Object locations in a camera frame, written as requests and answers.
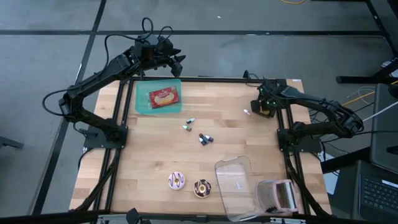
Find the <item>wooden tabletop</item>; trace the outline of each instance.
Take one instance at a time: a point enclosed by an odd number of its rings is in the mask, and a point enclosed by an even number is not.
[[[134,108],[136,84],[134,82],[127,121],[127,144],[121,153],[114,189],[113,212],[136,208],[142,213],[224,215],[215,163],[236,156],[250,158],[255,180],[286,179],[283,155],[277,143],[276,116],[267,119],[243,112],[243,109],[250,111],[250,101],[258,96],[257,88],[243,83],[182,82],[181,113],[149,116],[139,114]],[[287,80],[287,84],[303,90],[300,80]],[[118,86],[119,83],[114,82],[101,89],[95,114],[112,117]],[[310,122],[308,109],[292,105],[292,112],[295,121]],[[195,122],[188,132],[182,125],[190,118],[195,118]],[[213,137],[214,142],[202,146],[199,133]],[[104,149],[95,149],[83,158],[70,208],[79,206],[98,182],[103,155]],[[307,188],[330,213],[319,160],[308,153],[300,155]],[[182,172],[187,179],[181,190],[172,190],[167,183],[175,171]],[[193,185],[199,179],[206,179],[212,185],[207,198],[198,198],[193,193]],[[101,208],[107,191],[106,185]]]

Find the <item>snack package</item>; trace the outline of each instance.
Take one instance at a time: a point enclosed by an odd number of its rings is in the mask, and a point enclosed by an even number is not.
[[[156,90],[149,93],[152,108],[160,108],[180,101],[175,86]]]

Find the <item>blue object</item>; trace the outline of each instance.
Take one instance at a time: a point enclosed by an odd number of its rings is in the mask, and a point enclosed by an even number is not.
[[[152,108],[149,93],[175,86],[178,92],[178,103]],[[136,111],[140,114],[179,113],[182,109],[181,80],[178,78],[156,81],[138,81],[136,85]]]

